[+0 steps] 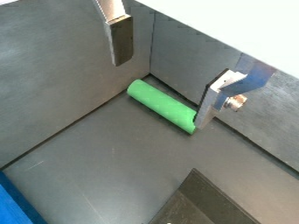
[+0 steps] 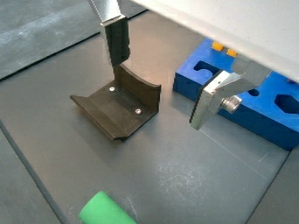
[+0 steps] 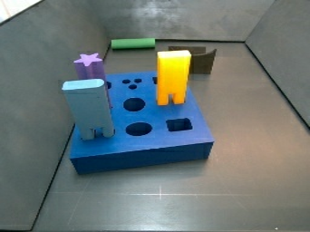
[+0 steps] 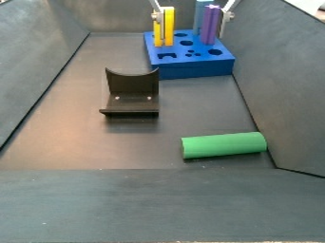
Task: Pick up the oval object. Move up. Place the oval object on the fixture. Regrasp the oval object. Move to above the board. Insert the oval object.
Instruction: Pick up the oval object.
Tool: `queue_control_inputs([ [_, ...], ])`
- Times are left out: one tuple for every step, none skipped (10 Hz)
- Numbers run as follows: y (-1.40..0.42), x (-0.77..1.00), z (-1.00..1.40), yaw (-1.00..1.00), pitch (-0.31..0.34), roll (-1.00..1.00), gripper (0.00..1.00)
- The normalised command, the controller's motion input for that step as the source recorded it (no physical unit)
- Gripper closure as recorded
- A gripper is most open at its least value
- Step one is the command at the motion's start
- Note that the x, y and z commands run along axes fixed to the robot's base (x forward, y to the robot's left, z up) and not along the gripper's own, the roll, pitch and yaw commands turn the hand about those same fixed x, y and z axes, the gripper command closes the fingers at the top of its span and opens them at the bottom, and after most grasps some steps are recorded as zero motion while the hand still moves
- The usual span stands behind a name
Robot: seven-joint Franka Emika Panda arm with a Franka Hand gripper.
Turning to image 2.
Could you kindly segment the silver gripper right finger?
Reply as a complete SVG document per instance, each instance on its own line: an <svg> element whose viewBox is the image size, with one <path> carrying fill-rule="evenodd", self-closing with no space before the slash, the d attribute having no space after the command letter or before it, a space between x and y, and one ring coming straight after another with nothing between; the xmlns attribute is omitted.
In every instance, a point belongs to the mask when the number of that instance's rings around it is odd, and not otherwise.
<svg viewBox="0 0 299 224"><path fill-rule="evenodd" d="M233 113L241 103L237 94L256 88L269 73L269 68L239 55L232 63L232 72L218 71L202 85L190 112L190 126L198 130L220 109Z"/></svg>

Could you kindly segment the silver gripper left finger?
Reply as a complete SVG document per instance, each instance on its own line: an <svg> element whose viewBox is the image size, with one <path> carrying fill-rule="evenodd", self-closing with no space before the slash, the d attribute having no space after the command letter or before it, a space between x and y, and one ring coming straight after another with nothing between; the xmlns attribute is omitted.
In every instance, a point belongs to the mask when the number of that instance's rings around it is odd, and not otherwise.
<svg viewBox="0 0 299 224"><path fill-rule="evenodd" d="M114 67L129 57L126 17L121 14L117 0L88 0L88 3L100 21L109 61Z"/></svg>

